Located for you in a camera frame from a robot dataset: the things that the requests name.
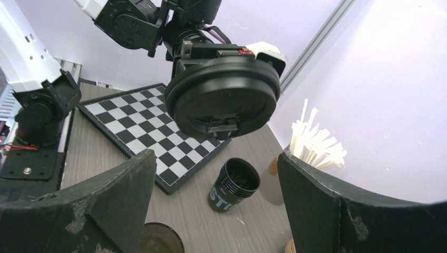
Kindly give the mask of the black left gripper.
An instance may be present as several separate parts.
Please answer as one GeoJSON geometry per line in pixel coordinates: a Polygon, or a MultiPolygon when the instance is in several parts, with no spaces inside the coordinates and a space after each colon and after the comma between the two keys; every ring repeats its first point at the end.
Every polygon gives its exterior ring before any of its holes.
{"type": "Polygon", "coordinates": [[[245,73],[255,68],[254,53],[233,44],[219,27],[212,25],[220,5],[221,1],[162,2],[162,7],[173,12],[162,32],[173,79],[194,72],[245,73]]]}

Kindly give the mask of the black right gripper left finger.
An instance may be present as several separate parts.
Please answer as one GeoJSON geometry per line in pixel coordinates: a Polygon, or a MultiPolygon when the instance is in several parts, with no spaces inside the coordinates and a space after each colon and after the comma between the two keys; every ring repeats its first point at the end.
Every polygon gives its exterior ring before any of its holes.
{"type": "Polygon", "coordinates": [[[1,252],[137,252],[156,176],[143,150],[35,200],[1,204],[1,252]]]}

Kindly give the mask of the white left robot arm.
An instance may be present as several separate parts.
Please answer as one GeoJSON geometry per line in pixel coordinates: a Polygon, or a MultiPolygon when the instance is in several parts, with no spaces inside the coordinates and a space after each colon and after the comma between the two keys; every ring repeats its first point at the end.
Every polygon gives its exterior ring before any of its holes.
{"type": "MultiPolygon", "coordinates": [[[[122,47],[145,49],[150,57],[167,41],[200,33],[212,27],[219,1],[78,1],[80,9],[96,26],[122,47]]],[[[198,139],[225,140],[254,132],[265,124],[260,111],[236,109],[230,95],[254,82],[257,61],[243,47],[226,43],[236,55],[211,57],[216,44],[193,58],[197,64],[173,74],[164,93],[164,103],[180,130],[198,139]]],[[[15,1],[1,1],[1,69],[22,109],[15,119],[36,144],[43,131],[57,139],[59,125],[81,99],[79,87],[69,72],[61,69],[27,21],[15,1]]]]}

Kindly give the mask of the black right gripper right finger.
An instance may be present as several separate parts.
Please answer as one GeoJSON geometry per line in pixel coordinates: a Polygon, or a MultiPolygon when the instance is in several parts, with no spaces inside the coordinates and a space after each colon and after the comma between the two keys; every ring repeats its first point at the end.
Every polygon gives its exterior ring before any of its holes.
{"type": "Polygon", "coordinates": [[[374,193],[287,152],[277,166],[297,252],[446,252],[446,202],[374,193]]]}

